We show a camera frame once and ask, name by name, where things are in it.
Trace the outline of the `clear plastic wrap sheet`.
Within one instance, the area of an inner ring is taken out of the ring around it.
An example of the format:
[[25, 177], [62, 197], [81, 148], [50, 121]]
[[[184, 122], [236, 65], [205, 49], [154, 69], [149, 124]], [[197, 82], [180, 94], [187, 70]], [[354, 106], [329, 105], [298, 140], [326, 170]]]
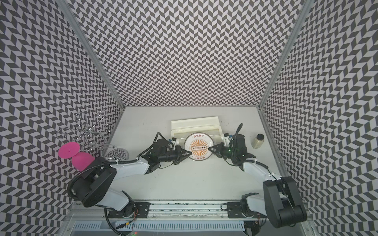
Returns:
[[190, 151], [189, 159], [193, 161], [205, 161], [213, 154], [209, 148], [221, 142], [221, 133], [218, 130], [191, 131], [174, 134], [181, 148]]

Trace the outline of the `round patterned ceramic plate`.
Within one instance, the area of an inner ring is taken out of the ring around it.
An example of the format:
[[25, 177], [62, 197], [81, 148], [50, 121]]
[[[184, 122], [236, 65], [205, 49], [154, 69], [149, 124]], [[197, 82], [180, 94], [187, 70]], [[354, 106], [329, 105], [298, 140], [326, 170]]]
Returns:
[[209, 147], [212, 147], [214, 144], [211, 136], [198, 132], [193, 133], [186, 138], [184, 149], [192, 152], [192, 155], [189, 157], [191, 160], [204, 161], [212, 156]]

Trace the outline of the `white plastic wrap dispenser box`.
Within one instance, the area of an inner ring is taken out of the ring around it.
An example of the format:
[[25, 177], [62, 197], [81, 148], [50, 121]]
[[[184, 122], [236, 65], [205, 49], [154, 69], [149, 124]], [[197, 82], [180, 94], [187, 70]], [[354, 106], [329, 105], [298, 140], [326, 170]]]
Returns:
[[171, 137], [186, 139], [194, 133], [205, 133], [215, 143], [220, 143], [223, 137], [220, 120], [218, 116], [171, 121]]

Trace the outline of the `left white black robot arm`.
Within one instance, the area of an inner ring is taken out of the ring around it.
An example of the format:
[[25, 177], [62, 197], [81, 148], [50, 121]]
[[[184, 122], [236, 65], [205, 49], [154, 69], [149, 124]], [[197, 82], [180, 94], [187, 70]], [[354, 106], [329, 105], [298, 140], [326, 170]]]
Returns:
[[181, 148], [175, 138], [160, 138], [133, 160], [96, 159], [69, 182], [67, 192], [84, 207], [99, 206], [130, 217], [136, 211], [134, 200], [124, 190], [111, 188], [112, 183], [134, 175], [150, 174], [160, 168], [162, 162], [178, 165], [191, 155], [192, 152]]

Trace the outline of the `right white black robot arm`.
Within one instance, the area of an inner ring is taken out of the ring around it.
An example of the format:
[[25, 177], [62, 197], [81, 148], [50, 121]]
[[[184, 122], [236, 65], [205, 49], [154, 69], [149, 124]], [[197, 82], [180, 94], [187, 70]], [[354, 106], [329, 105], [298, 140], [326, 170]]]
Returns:
[[245, 217], [266, 216], [275, 228], [294, 226], [307, 221], [308, 215], [295, 180], [275, 174], [248, 152], [245, 136], [225, 136], [221, 143], [208, 150], [229, 165], [240, 168], [262, 185], [260, 192], [241, 197], [241, 212]]

